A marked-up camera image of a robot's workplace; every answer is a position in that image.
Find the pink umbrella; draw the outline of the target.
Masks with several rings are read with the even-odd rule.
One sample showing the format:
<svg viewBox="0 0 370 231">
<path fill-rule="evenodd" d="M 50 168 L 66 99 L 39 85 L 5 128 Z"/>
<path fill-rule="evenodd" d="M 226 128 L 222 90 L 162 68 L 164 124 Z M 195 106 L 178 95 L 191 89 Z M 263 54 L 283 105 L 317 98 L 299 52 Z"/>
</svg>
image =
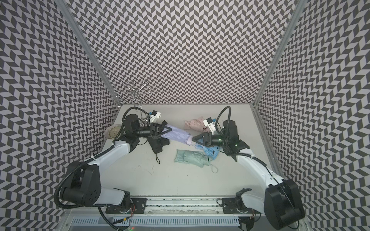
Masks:
<svg viewBox="0 0 370 231">
<path fill-rule="evenodd" d="M 194 130 L 199 132 L 210 132 L 210 129 L 204 125 L 203 123 L 204 118 L 199 117 L 197 119 L 192 119 L 190 121 L 184 121 L 184 129 L 185 130 Z"/>
</svg>

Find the blue umbrella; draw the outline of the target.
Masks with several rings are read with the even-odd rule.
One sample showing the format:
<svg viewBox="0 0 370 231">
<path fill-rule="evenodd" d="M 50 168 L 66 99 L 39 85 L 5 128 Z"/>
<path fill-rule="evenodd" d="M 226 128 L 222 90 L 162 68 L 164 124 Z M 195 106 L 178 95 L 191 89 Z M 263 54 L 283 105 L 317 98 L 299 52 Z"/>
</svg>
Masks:
<svg viewBox="0 0 370 231">
<path fill-rule="evenodd" d="M 220 152 L 218 149 L 218 146 L 206 147 L 201 144 L 196 144 L 195 147 L 199 150 L 204 151 L 205 155 L 211 157 L 212 160 L 215 160 L 218 157 L 219 152 Z"/>
</svg>

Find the black umbrella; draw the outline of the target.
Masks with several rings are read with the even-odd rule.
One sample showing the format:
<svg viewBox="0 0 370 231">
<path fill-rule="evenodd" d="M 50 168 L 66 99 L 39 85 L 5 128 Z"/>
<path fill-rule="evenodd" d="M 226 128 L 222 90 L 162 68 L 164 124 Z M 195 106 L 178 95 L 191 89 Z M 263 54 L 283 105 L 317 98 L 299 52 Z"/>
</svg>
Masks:
<svg viewBox="0 0 370 231">
<path fill-rule="evenodd" d="M 165 120 L 162 121 L 161 124 L 162 125 L 168 125 L 168 123 Z M 162 152 L 163 146 L 166 146 L 166 145 L 169 145 L 170 144 L 169 139 L 163 138 L 162 137 L 162 134 L 159 134 L 159 137 L 157 137 L 156 139 L 153 139 L 153 138 L 148 137 L 147 138 L 147 141 L 149 142 L 149 144 L 150 144 L 150 146 L 152 148 L 152 151 L 154 152 L 154 154 L 156 156 L 156 162 L 158 164 L 160 164 L 161 162 L 159 160 L 158 153 Z"/>
</svg>

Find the purple umbrella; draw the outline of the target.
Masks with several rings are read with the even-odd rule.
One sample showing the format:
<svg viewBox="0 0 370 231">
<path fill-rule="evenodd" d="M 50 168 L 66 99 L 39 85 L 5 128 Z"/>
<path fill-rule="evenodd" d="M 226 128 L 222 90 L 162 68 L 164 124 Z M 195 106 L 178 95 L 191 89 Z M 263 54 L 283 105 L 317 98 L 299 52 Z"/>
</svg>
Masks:
<svg viewBox="0 0 370 231">
<path fill-rule="evenodd" d="M 163 138 L 167 138 L 173 141 L 178 141 L 187 145 L 192 144 L 193 136 L 185 130 L 179 129 L 172 125 L 166 125 L 166 127 L 171 128 L 171 131 L 167 132 L 168 129 L 165 129 L 165 134 L 162 135 Z"/>
</svg>

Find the mint green umbrella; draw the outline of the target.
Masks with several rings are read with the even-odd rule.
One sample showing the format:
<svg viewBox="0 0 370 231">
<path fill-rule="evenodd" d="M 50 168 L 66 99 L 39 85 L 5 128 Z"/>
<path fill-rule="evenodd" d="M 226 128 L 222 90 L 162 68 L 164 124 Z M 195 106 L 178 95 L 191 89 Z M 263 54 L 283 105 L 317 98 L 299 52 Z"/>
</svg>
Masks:
<svg viewBox="0 0 370 231">
<path fill-rule="evenodd" d="M 202 152 L 177 150 L 174 163 L 190 164 L 200 168 L 210 166 L 212 173 L 218 173 L 218 168 L 212 164 L 213 159 Z"/>
</svg>

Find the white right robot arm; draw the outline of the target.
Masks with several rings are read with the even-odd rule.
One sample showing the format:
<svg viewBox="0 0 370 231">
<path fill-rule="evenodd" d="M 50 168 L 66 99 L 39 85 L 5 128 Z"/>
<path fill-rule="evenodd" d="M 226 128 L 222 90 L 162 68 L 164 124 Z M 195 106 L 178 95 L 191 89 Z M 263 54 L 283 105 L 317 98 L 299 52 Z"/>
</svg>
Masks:
<svg viewBox="0 0 370 231">
<path fill-rule="evenodd" d="M 204 147 L 220 147 L 226 156 L 249 171 L 259 187 L 258 190 L 243 188 L 236 192 L 232 208 L 239 213 L 259 212 L 276 230 L 298 224 L 305 217 L 298 185 L 277 175 L 253 153 L 240 139 L 235 121 L 227 120 L 221 128 L 218 128 L 218 121 L 211 118 L 205 119 L 203 124 L 209 131 L 193 137 L 192 141 Z"/>
</svg>

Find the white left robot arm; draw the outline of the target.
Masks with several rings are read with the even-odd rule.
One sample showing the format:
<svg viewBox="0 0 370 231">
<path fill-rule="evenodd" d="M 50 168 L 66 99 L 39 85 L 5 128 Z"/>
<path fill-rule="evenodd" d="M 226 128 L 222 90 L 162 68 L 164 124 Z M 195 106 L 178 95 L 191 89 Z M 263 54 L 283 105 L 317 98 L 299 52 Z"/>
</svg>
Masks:
<svg viewBox="0 0 370 231">
<path fill-rule="evenodd" d="M 114 206 L 120 212 L 130 211 L 133 205 L 130 192 L 103 187 L 102 174 L 116 161 L 133 152 L 141 138 L 158 141 L 171 130 L 165 123 L 151 121 L 142 126 L 135 114 L 124 116 L 107 150 L 85 161 L 75 161 L 67 167 L 65 176 L 56 187 L 54 203 L 61 209 Z"/>
</svg>

